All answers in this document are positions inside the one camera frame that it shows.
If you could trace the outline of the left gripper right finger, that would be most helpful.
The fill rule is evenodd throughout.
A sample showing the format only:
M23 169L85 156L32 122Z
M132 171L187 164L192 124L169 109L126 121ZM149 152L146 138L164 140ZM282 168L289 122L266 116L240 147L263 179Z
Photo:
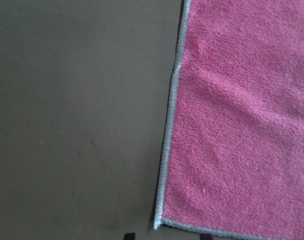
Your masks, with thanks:
M201 233L199 235L200 240L212 240L212 235L208 233Z

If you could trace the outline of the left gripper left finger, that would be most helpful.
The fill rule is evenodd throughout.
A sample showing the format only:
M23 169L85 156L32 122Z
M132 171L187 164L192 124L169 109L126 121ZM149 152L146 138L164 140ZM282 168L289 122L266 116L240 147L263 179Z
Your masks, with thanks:
M136 240L136 233L135 232L125 233L123 236L123 240Z

